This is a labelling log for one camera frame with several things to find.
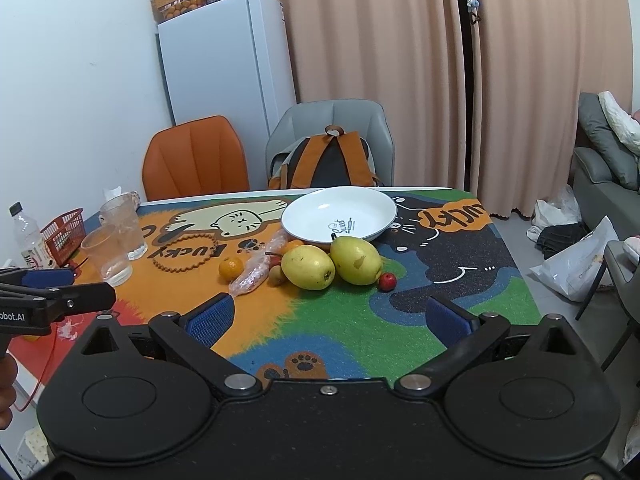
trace red basket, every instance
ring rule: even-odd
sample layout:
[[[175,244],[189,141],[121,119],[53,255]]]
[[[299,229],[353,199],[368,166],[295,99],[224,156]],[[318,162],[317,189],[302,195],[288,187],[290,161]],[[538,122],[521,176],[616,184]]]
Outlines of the red basket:
[[[42,230],[42,236],[51,256],[62,267],[86,236],[82,208],[60,215]]]

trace water bottle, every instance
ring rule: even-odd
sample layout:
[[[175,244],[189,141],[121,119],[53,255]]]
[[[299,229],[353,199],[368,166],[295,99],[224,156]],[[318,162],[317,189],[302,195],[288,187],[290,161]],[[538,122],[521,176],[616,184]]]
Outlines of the water bottle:
[[[55,269],[56,261],[44,243],[37,222],[22,212],[22,205],[16,202],[9,208],[14,218],[14,237],[20,253],[31,269]]]

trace pear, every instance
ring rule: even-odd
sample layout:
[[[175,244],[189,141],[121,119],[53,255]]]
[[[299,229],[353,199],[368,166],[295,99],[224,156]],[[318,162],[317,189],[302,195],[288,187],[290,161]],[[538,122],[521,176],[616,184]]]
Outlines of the pear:
[[[331,259],[340,277],[353,285],[371,285],[382,274],[382,258],[366,240],[338,236],[331,243]]]
[[[300,245],[282,257],[282,272],[295,286],[306,290],[322,290],[335,278],[331,258],[313,245]]]

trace chair leg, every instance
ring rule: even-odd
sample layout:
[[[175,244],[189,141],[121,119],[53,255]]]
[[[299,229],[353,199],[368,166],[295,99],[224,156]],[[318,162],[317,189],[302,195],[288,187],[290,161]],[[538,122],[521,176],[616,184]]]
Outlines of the chair leg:
[[[609,353],[609,355],[607,356],[606,359],[604,359],[604,362],[602,363],[602,371],[606,370],[607,368],[609,368],[609,365],[613,362],[613,359],[616,358],[616,356],[620,353],[620,351],[622,350],[622,347],[625,345],[625,343],[627,342],[627,340],[631,337],[632,333],[636,330],[636,324],[632,323],[630,320],[626,325],[626,329],[624,331],[624,333],[622,334],[622,336],[620,337],[620,339],[618,339],[618,342],[616,343],[616,345],[613,347],[613,350]]]
[[[593,298],[593,295],[596,292],[596,289],[598,288],[598,285],[600,285],[600,282],[602,280],[602,277],[604,276],[604,271],[607,270],[607,263],[604,260],[604,258],[602,259],[602,264],[600,266],[600,268],[598,269],[598,273],[596,275],[596,279],[593,280],[593,283],[591,283],[591,288],[589,289],[588,293],[587,293],[587,297],[584,298],[584,301],[582,302],[582,306],[580,307],[580,310],[578,311],[578,314],[575,315],[575,319],[579,320],[582,317],[582,314],[584,314],[584,311],[587,309],[587,305],[591,302],[591,298]]]

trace bottle cap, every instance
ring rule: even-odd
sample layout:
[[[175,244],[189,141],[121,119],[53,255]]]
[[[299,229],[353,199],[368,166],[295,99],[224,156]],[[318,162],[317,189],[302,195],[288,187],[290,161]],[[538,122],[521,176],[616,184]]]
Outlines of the bottle cap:
[[[20,202],[16,202],[9,208],[11,216],[16,216],[20,211],[22,211],[22,204],[20,204]]]

